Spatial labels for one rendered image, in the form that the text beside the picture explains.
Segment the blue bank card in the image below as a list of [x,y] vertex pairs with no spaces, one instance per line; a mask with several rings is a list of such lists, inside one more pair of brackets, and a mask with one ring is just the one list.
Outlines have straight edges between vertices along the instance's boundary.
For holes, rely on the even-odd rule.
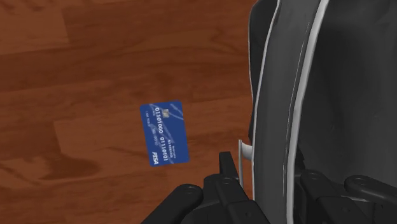
[[150,166],[180,164],[190,160],[180,101],[143,104],[140,113]]

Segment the dark grey bag white trim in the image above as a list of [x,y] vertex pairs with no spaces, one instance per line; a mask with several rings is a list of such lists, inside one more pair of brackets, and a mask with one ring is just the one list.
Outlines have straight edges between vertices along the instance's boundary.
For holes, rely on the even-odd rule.
[[253,198],[296,224],[296,175],[397,188],[397,0],[256,0],[248,27]]

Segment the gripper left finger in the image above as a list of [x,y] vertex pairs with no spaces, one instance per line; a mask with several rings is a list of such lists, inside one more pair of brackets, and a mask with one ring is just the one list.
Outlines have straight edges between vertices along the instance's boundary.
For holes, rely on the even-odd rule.
[[204,178],[204,186],[177,186],[141,224],[270,224],[258,204],[249,199],[229,151],[219,153],[219,173]]

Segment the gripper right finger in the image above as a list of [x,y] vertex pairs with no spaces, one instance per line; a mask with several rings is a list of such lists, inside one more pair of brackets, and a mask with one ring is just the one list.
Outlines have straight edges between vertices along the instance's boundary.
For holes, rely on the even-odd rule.
[[362,175],[338,184],[303,170],[296,175],[296,224],[397,224],[397,188]]

